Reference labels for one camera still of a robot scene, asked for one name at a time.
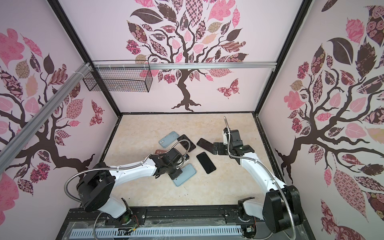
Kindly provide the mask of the light blue phone case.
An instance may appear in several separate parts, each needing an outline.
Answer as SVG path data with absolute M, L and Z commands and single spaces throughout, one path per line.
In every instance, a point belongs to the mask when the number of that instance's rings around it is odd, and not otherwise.
M 181 170 L 182 173 L 173 180 L 176 187 L 180 187 L 197 173 L 192 164 L 185 165 Z

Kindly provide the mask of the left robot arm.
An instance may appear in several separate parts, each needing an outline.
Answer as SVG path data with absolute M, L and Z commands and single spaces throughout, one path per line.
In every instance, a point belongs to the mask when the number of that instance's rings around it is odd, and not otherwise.
M 182 154 L 173 148 L 165 153 L 150 154 L 143 161 L 123 165 L 107 166 L 105 163 L 97 164 L 77 184 L 83 209 L 86 212 L 100 211 L 109 214 L 114 219 L 129 215 L 128 204 L 112 196 L 115 187 L 127 182 L 144 178 L 168 175 L 175 180 L 182 174 L 182 164 L 189 160 L 188 154 Z

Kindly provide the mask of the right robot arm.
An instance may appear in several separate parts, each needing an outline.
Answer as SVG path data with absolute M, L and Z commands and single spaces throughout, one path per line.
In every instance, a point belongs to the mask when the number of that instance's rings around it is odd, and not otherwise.
M 238 130 L 223 129 L 223 142 L 214 143 L 214 153 L 234 159 L 263 191 L 263 203 L 249 197 L 239 201 L 242 214 L 262 220 L 273 233 L 297 237 L 296 226 L 304 221 L 298 189 L 277 178 L 259 159 L 255 150 L 244 145 Z

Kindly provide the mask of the pink phone case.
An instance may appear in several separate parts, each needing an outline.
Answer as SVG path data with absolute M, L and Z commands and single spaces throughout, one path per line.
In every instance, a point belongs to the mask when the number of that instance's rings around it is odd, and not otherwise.
M 166 152 L 167 152 L 166 150 L 156 150 L 156 151 L 155 151 L 155 155 L 164 154 L 164 153 L 166 153 Z

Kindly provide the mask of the light blue case far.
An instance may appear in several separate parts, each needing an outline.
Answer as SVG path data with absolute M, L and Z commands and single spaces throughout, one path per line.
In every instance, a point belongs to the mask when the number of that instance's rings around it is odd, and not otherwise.
M 159 144 L 165 149 L 179 138 L 179 134 L 175 131 L 170 132 L 168 135 L 159 140 Z

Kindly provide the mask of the black phone purple edge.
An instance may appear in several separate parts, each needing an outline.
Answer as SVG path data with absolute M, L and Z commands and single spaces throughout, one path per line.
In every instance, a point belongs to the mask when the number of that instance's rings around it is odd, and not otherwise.
M 188 151 L 188 153 L 190 153 L 196 148 L 196 145 L 185 134 L 178 137 L 177 141 L 180 142 L 180 144 L 183 146 L 185 150 Z

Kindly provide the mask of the black base frame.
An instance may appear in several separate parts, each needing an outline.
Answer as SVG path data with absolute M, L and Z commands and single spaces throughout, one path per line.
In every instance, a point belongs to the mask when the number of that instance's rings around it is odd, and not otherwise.
M 123 238 L 114 240 L 288 240 L 284 232 L 273 234 L 264 221 L 242 214 L 240 205 L 131 207 L 127 223 L 122 218 L 114 219 L 101 212 L 88 213 L 81 208 L 69 210 L 57 240 L 69 240 L 73 229 L 128 228 L 139 227 L 192 227 L 192 226 L 241 226 L 242 236 Z M 304 217 L 296 226 L 297 240 L 313 240 L 315 237 Z

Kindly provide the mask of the aluminium rail back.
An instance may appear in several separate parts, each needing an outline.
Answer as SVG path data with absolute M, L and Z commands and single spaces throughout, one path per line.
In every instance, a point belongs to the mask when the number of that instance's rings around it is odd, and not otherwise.
M 239 62 L 239 63 L 144 63 L 132 64 L 128 63 L 110 63 L 110 64 L 97 64 L 94 63 L 96 68 L 145 68 L 151 70 L 191 70 L 191 69 L 275 69 L 276 62 Z

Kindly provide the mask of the aluminium rail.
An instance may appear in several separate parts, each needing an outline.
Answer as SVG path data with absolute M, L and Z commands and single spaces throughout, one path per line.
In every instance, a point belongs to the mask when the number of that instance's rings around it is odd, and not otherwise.
M 1 173 L 11 164 L 23 147 L 38 132 L 45 121 L 53 114 L 55 109 L 63 102 L 71 90 L 91 71 L 89 63 L 82 64 L 63 86 L 54 94 L 37 114 L 21 129 L 1 151 Z
M 144 63 L 132 64 L 128 63 L 110 63 L 110 64 L 97 64 L 94 63 L 96 68 L 145 68 L 151 70 L 191 70 L 191 69 L 275 69 L 276 62 L 239 62 L 239 63 Z

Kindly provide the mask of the aluminium rail left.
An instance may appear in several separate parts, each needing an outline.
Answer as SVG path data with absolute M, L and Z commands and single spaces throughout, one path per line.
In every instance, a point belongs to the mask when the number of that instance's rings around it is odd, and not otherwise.
M 55 109 L 63 102 L 71 90 L 91 71 L 89 63 L 82 64 L 63 86 L 54 94 L 37 114 L 21 129 L 1 151 L 1 173 L 11 164 L 23 147 L 38 132 L 45 121 L 53 114 Z

